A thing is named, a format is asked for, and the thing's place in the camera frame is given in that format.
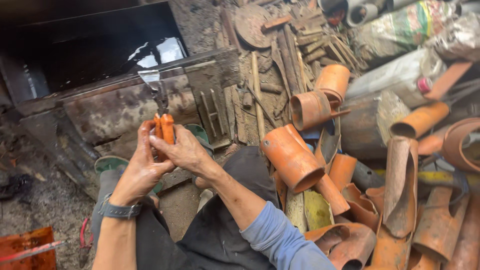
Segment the long sleeve shirt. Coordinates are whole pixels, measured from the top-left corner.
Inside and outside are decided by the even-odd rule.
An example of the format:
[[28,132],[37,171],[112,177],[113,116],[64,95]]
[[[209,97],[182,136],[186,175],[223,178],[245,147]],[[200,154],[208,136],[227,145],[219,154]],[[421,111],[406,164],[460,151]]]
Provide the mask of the long sleeve shirt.
[[317,245],[305,240],[272,202],[268,201],[252,224],[240,234],[279,270],[335,270]]

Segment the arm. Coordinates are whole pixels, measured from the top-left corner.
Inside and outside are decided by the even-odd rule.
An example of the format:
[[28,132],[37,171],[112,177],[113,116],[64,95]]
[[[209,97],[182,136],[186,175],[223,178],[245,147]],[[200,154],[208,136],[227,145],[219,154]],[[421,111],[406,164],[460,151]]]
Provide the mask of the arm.
[[208,156],[197,139],[175,125],[177,143],[150,136],[150,143],[172,162],[206,180],[218,193],[240,233],[278,269],[335,269],[327,257],[295,228],[282,211],[242,186]]
[[[140,126],[137,149],[110,197],[110,204],[118,206],[137,204],[153,189],[164,173],[175,168],[169,160],[162,163],[154,162],[148,140],[149,132],[154,126],[154,121],[145,121]],[[135,218],[123,220],[104,217],[92,269],[136,270],[135,228]]]

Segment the leg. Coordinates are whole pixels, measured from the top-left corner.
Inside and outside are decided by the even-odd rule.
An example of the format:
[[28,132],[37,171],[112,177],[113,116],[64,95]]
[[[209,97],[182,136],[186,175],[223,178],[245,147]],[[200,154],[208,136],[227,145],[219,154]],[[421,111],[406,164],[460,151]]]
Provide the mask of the leg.
[[[275,183],[258,147],[242,147],[223,168],[240,184],[278,207]],[[177,244],[202,269],[275,269],[266,256],[254,251],[242,238],[218,195],[198,212]]]
[[[113,192],[119,179],[120,176],[116,170],[104,171],[100,175],[98,202],[92,214],[95,248],[103,218],[98,214],[100,204],[106,194]],[[153,200],[145,197],[141,203],[143,204],[142,211],[136,218],[137,269],[191,269],[186,255],[170,238],[167,223],[158,212]]]

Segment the watch strap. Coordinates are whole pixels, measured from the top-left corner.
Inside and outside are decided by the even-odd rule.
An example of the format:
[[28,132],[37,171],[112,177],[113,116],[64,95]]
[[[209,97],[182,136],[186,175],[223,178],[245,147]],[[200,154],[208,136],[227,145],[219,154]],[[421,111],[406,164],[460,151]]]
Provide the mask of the watch strap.
[[105,195],[103,203],[100,206],[100,210],[98,211],[101,216],[117,219],[130,219],[140,214],[142,204],[139,203],[132,206],[113,205],[108,202],[108,199],[110,199],[111,195],[111,193]]

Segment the left hand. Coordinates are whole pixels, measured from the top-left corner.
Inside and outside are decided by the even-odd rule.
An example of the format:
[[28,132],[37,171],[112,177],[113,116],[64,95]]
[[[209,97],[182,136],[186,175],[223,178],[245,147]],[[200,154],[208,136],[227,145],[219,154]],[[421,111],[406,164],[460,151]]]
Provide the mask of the left hand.
[[138,129],[138,144],[127,169],[110,197],[109,202],[118,206],[137,204],[158,183],[163,174],[175,169],[172,161],[155,162],[148,139],[155,127],[153,120],[145,121]]

